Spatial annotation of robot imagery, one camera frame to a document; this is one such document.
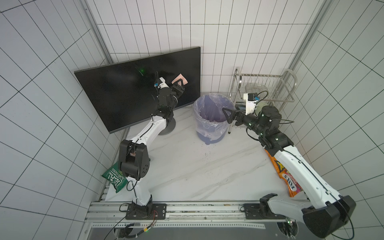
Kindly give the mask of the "pink note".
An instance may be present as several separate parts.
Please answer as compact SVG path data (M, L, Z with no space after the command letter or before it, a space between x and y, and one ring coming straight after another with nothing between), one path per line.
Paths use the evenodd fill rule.
M172 85L175 84L175 81L178 80L178 79L183 79L183 80L185 81L185 85L188 84L187 79L186 79L182 74L179 74L179 75L172 81Z

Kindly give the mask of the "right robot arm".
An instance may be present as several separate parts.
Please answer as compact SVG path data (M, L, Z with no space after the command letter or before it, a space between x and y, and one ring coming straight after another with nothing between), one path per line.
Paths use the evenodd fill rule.
M299 153L294 143L279 130L282 116L274 106L264 106L257 116L224 108L228 123L244 125L256 133L266 152L279 161L306 194L306 200L268 194L260 199L259 213L265 218L284 216L304 223L318 238L332 235L351 223L356 202L332 188Z

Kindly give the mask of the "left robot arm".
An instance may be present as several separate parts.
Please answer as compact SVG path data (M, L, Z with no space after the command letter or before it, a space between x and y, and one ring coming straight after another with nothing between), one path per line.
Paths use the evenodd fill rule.
M149 171L149 147L159 135L166 135L176 127L174 108L185 91L188 83L183 75L178 75L169 86L164 78L155 80L157 90L157 108L151 114L150 122L135 137L123 140L119 149L119 170L133 184L135 198L133 204L142 211L152 211L152 195L148 188L141 186L141 179Z

